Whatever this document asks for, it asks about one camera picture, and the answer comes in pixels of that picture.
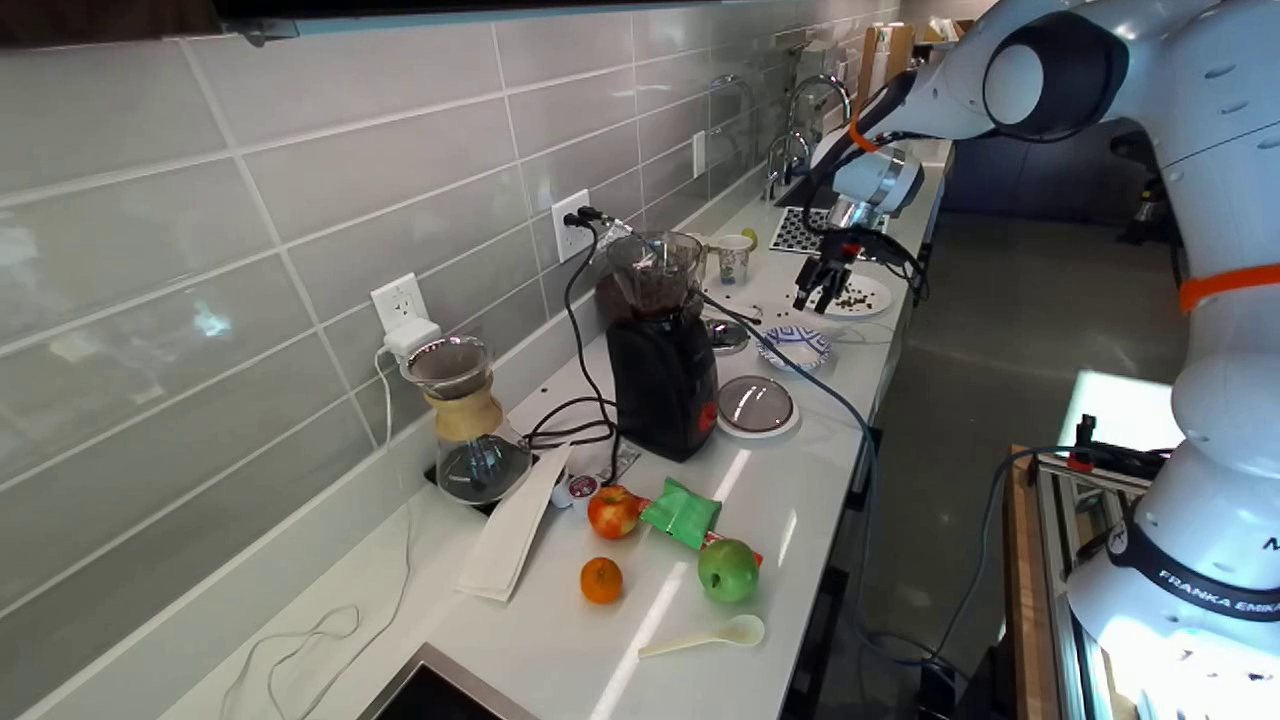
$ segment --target gray tile backsplash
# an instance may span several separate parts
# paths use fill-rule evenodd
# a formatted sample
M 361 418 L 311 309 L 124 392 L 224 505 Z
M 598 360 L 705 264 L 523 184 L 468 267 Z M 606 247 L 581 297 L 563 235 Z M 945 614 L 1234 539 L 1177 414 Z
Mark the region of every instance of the gray tile backsplash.
M 641 230 L 679 224 L 776 141 L 780 31 L 895 12 L 0 52 L 0 645 L 29 648 L 0 661 L 0 718 L 375 448 L 367 289 L 417 273 L 444 327 L 516 349 L 571 275 L 552 201 L 591 187 Z M 712 167 L 693 180 L 698 128 Z M 400 377 L 391 414 L 422 418 Z

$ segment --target kitchen counter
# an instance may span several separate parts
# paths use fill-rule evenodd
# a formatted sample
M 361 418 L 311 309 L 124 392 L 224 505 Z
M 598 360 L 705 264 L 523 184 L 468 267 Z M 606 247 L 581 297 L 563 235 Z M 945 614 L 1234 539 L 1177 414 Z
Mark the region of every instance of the kitchen counter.
M 924 166 L 927 180 L 917 205 L 891 224 L 891 235 L 911 253 L 932 233 L 947 150 L 927 143 Z M 748 205 L 723 233 L 757 230 L 769 235 L 776 219 L 776 207 Z M 797 267 L 798 255 L 757 253 L 753 285 L 712 285 L 712 297 L 764 313 L 764 327 L 812 324 L 828 332 L 835 366 L 821 377 L 865 418 L 875 418 L 907 318 L 904 279 L 860 264 L 891 291 L 891 309 L 869 321 L 814 321 L 789 309 Z M 536 344 L 520 344 L 498 373 L 520 373 L 520 353 Z M 587 344 L 587 366 L 598 388 L 610 388 L 605 342 Z M 757 344 L 718 355 L 718 382 L 742 373 L 769 373 Z M 677 640 L 733 614 L 705 602 L 693 552 L 654 533 L 621 545 L 596 539 L 581 509 L 545 518 L 510 603 L 471 602 L 457 592 L 457 576 L 485 518 L 422 486 L 165 718 L 361 718 L 417 656 L 498 718 L 776 718 L 865 440 L 823 392 L 797 377 L 783 377 L 783 385 L 798 406 L 797 431 L 761 445 L 715 431 L 683 466 L 641 451 L 625 473 L 625 486 L 641 495 L 654 495 L 664 477 L 677 477 L 723 499 L 715 538 L 748 539 L 764 557 L 761 595 L 748 609 L 769 619 L 764 648 L 708 648 L 641 664 L 637 648 L 647 640 Z M 536 418 L 581 392 L 587 385 L 566 360 L 520 406 L 506 400 L 506 425 L 531 430 Z M 417 477 L 419 466 L 412 459 L 419 459 L 417 445 L 428 445 L 422 431 L 404 431 L 384 451 L 388 459 L 354 473 Z M 605 448 L 574 448 L 566 467 L 598 473 Z M 581 602 L 574 573 L 587 557 L 621 559 L 626 573 L 621 603 L 591 609 Z

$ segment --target coffee maker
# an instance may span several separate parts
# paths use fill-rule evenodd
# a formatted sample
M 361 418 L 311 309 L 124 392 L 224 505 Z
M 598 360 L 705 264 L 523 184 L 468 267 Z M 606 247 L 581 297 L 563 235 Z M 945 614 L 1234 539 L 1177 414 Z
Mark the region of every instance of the coffee maker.
M 698 321 L 698 246 L 633 233 L 596 285 L 621 436 L 687 459 L 715 431 L 715 353 Z

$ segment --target electrical outlet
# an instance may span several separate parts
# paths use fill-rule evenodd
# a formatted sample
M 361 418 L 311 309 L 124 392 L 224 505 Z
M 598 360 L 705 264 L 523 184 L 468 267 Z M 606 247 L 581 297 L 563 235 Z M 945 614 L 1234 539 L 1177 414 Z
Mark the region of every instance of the electrical outlet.
M 687 176 L 705 176 L 708 174 L 708 132 L 693 132 L 693 174 Z
M 571 217 L 574 207 L 587 207 L 587 205 L 591 205 L 591 194 L 587 194 L 587 187 L 581 187 L 581 194 L 563 196 L 561 205 L 552 205 L 557 255 L 561 255 L 561 264 L 591 246 L 591 233 L 587 233 L 587 230 L 563 224 L 563 217 Z
M 422 304 L 422 291 L 417 289 L 412 273 L 395 275 L 384 289 L 371 289 L 367 297 L 371 297 L 375 321 L 384 324 L 388 338 L 404 321 L 428 321 L 428 304 Z

